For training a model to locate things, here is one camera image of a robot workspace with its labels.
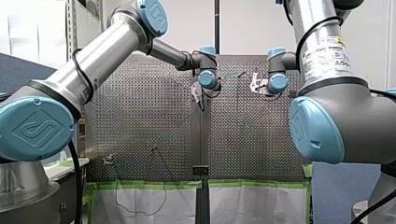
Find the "ur robot arm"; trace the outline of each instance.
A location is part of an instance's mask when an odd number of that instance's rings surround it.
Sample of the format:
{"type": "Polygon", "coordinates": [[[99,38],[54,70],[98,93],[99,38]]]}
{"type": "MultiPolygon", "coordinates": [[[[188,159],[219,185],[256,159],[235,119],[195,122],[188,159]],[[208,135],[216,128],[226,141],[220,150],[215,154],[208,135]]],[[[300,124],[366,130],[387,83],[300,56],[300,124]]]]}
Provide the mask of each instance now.
{"type": "Polygon", "coordinates": [[[290,106],[290,132],[304,157],[381,164],[370,207],[351,223],[358,224],[370,214],[370,224],[388,224],[396,222],[396,98],[392,91],[370,90],[364,79],[353,74],[341,34],[343,21],[362,3],[284,0],[298,43],[296,64],[290,63],[293,55],[274,49],[269,71],[271,76],[272,71],[300,70],[304,85],[290,106]]]}
{"type": "Polygon", "coordinates": [[[59,185],[48,180],[40,161],[67,144],[76,168],[79,222],[82,186],[71,142],[75,123],[80,109],[132,52],[140,50],[177,70],[199,69],[200,90],[220,90],[213,48],[189,54],[156,39],[168,27],[159,1],[134,0],[118,7],[108,25],[49,78],[32,80],[0,103],[0,217],[5,223],[60,223],[59,185]]]}
{"type": "Polygon", "coordinates": [[[0,105],[1,158],[39,161],[62,150],[73,135],[81,107],[136,50],[178,70],[202,68],[201,86],[207,91],[220,89],[213,48],[189,54],[156,39],[168,27],[159,1],[132,1],[116,8],[109,18],[108,28],[73,53],[73,60],[46,80],[32,80],[0,105]]]}

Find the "blue joint cap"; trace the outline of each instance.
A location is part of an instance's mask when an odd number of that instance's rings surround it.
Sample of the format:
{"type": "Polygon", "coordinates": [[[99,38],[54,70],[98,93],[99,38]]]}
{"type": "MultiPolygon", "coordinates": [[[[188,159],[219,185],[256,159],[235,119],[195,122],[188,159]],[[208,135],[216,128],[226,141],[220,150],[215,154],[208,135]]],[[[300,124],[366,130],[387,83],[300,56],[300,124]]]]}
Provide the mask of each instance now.
{"type": "Polygon", "coordinates": [[[268,60],[276,57],[279,54],[284,54],[284,53],[286,53],[286,49],[285,48],[270,49],[270,51],[268,51],[268,60]]]}
{"type": "Polygon", "coordinates": [[[74,120],[61,103],[31,96],[0,107],[0,157],[40,161],[62,151],[74,134],[74,120]]]}
{"type": "Polygon", "coordinates": [[[272,94],[284,91],[289,85],[289,79],[283,74],[275,74],[268,81],[267,90],[272,94]]]}
{"type": "Polygon", "coordinates": [[[168,17],[163,5],[158,0],[138,0],[137,10],[148,30],[159,37],[168,30],[168,17]]]}
{"type": "Polygon", "coordinates": [[[343,138],[330,114],[317,101],[306,96],[293,100],[289,119],[293,143],[305,158],[333,164],[344,160],[343,138]]]}
{"type": "Polygon", "coordinates": [[[213,90],[218,86],[218,79],[216,78],[215,74],[213,74],[209,70],[205,70],[201,72],[198,76],[199,84],[208,90],[213,90]]]}
{"type": "Polygon", "coordinates": [[[212,46],[202,46],[200,47],[200,51],[216,56],[216,48],[212,46]]]}

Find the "metal post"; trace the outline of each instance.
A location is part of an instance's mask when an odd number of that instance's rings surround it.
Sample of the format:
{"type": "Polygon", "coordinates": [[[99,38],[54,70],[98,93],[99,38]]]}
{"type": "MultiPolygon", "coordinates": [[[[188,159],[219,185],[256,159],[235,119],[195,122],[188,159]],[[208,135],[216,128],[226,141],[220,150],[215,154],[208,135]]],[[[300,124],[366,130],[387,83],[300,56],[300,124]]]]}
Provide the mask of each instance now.
{"type": "Polygon", "coordinates": [[[220,54],[220,0],[215,0],[215,48],[220,54]]]}

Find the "black cable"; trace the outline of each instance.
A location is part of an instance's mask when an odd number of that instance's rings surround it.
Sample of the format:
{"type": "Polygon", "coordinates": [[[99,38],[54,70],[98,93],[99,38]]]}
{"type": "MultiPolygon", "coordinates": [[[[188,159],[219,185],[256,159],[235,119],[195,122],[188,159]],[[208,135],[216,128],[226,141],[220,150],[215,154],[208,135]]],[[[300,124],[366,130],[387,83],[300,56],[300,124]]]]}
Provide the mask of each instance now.
{"type": "Polygon", "coordinates": [[[81,221],[81,206],[82,206],[82,176],[79,169],[78,155],[73,141],[69,142],[69,150],[72,155],[73,165],[76,173],[76,217],[74,223],[79,224],[81,221]]]}
{"type": "Polygon", "coordinates": [[[372,90],[372,89],[370,89],[370,92],[376,93],[376,94],[381,94],[381,95],[383,95],[383,96],[385,96],[385,97],[388,97],[388,98],[390,98],[390,99],[392,99],[392,100],[396,100],[396,96],[393,95],[392,93],[387,92],[387,91],[378,91],[378,90],[372,90]]]}
{"type": "Polygon", "coordinates": [[[209,95],[209,94],[207,94],[207,93],[204,91],[204,88],[202,88],[202,92],[204,93],[204,95],[205,95],[207,98],[214,99],[214,98],[216,98],[216,97],[218,97],[218,96],[220,95],[220,93],[221,93],[221,85],[220,85],[219,90],[217,91],[217,94],[216,94],[216,95],[209,95]]]}
{"type": "Polygon", "coordinates": [[[85,102],[85,104],[87,104],[87,103],[89,103],[92,100],[92,97],[93,97],[93,85],[92,85],[90,79],[88,78],[87,74],[85,74],[85,72],[81,69],[81,67],[79,66],[79,64],[77,62],[76,55],[77,55],[77,53],[80,50],[81,49],[76,49],[75,51],[73,51],[72,60],[73,60],[73,62],[75,64],[75,67],[76,67],[76,70],[77,70],[78,74],[81,75],[82,77],[84,77],[85,81],[88,83],[88,87],[90,88],[89,89],[89,94],[88,94],[88,99],[85,102]]]}
{"type": "Polygon", "coordinates": [[[198,102],[198,106],[199,106],[199,108],[201,109],[201,111],[202,111],[202,112],[204,112],[204,111],[205,111],[205,103],[204,103],[204,99],[203,99],[202,103],[201,103],[201,101],[199,101],[199,102],[198,102]]]}
{"type": "MultiPolygon", "coordinates": [[[[190,113],[186,118],[184,118],[184,119],[180,122],[180,124],[183,123],[183,122],[185,122],[185,121],[186,121],[187,119],[189,119],[191,116],[193,116],[197,111],[198,111],[198,108],[195,109],[192,113],[190,113]]],[[[160,149],[159,149],[159,147],[158,147],[158,145],[160,145],[160,144],[163,142],[164,136],[165,136],[166,134],[170,134],[170,133],[172,133],[172,132],[164,133],[164,134],[160,135],[160,136],[157,138],[157,140],[156,140],[156,145],[154,145],[154,146],[150,149],[150,154],[148,154],[148,156],[147,156],[146,164],[149,165],[149,168],[148,168],[149,171],[148,171],[148,173],[150,174],[150,173],[151,173],[151,160],[150,160],[150,162],[149,162],[149,157],[152,155],[152,152],[156,150],[156,151],[158,152],[158,155],[159,155],[160,158],[161,158],[161,161],[162,161],[163,166],[165,167],[166,171],[167,171],[168,174],[171,176],[171,179],[174,179],[174,177],[173,177],[173,175],[172,175],[172,172],[171,172],[171,170],[169,169],[169,166],[168,166],[168,164],[166,163],[165,159],[163,158],[163,154],[161,153],[161,151],[160,151],[160,149]]],[[[151,213],[151,214],[147,214],[147,213],[144,212],[144,211],[131,211],[130,209],[128,209],[127,207],[125,207],[124,205],[122,205],[122,204],[120,204],[120,203],[118,202],[118,185],[119,185],[119,179],[117,178],[117,179],[116,179],[116,187],[115,187],[115,203],[116,203],[117,206],[121,207],[122,209],[124,209],[125,211],[127,211],[127,212],[129,212],[129,213],[133,213],[133,214],[143,214],[143,215],[145,215],[145,216],[147,216],[147,217],[154,216],[154,215],[156,215],[157,213],[159,213],[159,212],[161,211],[161,209],[163,209],[163,206],[164,206],[165,203],[166,203],[166,200],[167,200],[167,192],[166,192],[165,182],[163,182],[164,199],[163,199],[163,202],[161,203],[160,207],[159,207],[155,212],[153,212],[153,213],[151,213]]]]}
{"type": "Polygon", "coordinates": [[[355,217],[355,219],[352,220],[350,224],[359,224],[361,221],[367,217],[370,213],[374,212],[377,208],[381,207],[382,205],[390,202],[392,199],[396,197],[396,190],[394,190],[392,193],[387,195],[385,198],[381,199],[379,202],[373,204],[369,208],[367,208],[364,212],[362,212],[358,217],[355,217]]]}
{"type": "Polygon", "coordinates": [[[293,25],[293,20],[291,19],[290,13],[289,13],[288,1],[289,0],[283,0],[283,8],[285,9],[285,14],[286,14],[286,17],[288,18],[290,25],[293,25]]]}
{"type": "Polygon", "coordinates": [[[0,102],[5,101],[6,99],[8,99],[8,97],[10,97],[13,93],[0,93],[0,102]]]}
{"type": "Polygon", "coordinates": [[[154,216],[154,215],[156,215],[157,213],[159,213],[159,212],[161,211],[161,209],[163,209],[163,205],[166,203],[166,200],[167,200],[167,198],[168,198],[168,194],[167,194],[167,192],[166,192],[165,182],[163,182],[164,199],[163,199],[163,202],[161,203],[160,207],[159,207],[155,212],[148,214],[148,213],[146,213],[146,212],[144,212],[144,211],[131,211],[131,210],[129,210],[127,207],[125,207],[124,205],[122,205],[122,204],[120,204],[120,203],[118,202],[118,200],[117,200],[117,199],[118,199],[118,193],[117,193],[118,187],[119,187],[119,180],[116,179],[116,189],[115,189],[115,191],[116,191],[116,196],[115,196],[116,205],[119,206],[119,207],[121,207],[121,208],[123,208],[125,211],[127,211],[127,212],[129,212],[129,213],[143,214],[143,215],[145,215],[146,217],[151,217],[151,216],[154,216]]]}
{"type": "Polygon", "coordinates": [[[309,30],[307,32],[305,32],[305,34],[301,37],[300,42],[297,45],[297,50],[296,50],[296,63],[297,63],[297,70],[299,70],[301,72],[301,68],[300,68],[300,53],[301,50],[303,49],[303,46],[305,44],[305,41],[308,39],[309,36],[311,36],[315,30],[323,23],[327,22],[327,21],[334,21],[334,20],[338,20],[340,26],[344,23],[344,18],[342,17],[338,17],[338,16],[332,16],[329,18],[326,18],[322,21],[319,21],[317,23],[315,23],[311,28],[309,28],[309,30]]]}

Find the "pegboard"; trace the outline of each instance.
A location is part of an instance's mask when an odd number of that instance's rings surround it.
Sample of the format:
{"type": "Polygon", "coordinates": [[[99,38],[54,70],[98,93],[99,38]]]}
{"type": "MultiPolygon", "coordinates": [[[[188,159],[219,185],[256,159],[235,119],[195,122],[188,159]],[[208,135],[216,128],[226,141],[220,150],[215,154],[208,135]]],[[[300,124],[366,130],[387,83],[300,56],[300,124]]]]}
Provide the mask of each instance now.
{"type": "Polygon", "coordinates": [[[116,70],[92,100],[90,181],[191,179],[190,77],[140,55],[116,70]]]}
{"type": "Polygon", "coordinates": [[[288,124],[288,92],[302,86],[298,73],[289,73],[285,95],[267,102],[273,99],[249,88],[255,69],[266,74],[265,57],[219,56],[218,62],[221,94],[205,113],[192,101],[191,72],[143,55],[123,63],[87,112],[89,181],[192,179],[195,161],[209,165],[210,178],[302,179],[305,161],[288,124]],[[155,146],[161,155],[150,151],[155,146]],[[110,154],[114,164],[106,165],[110,154]]]}
{"type": "Polygon", "coordinates": [[[255,71],[266,77],[262,57],[221,58],[219,74],[225,80],[221,95],[212,101],[209,121],[210,178],[301,180],[306,161],[295,149],[289,129],[289,92],[302,87],[300,75],[288,72],[290,84],[274,100],[250,91],[255,71]]]}

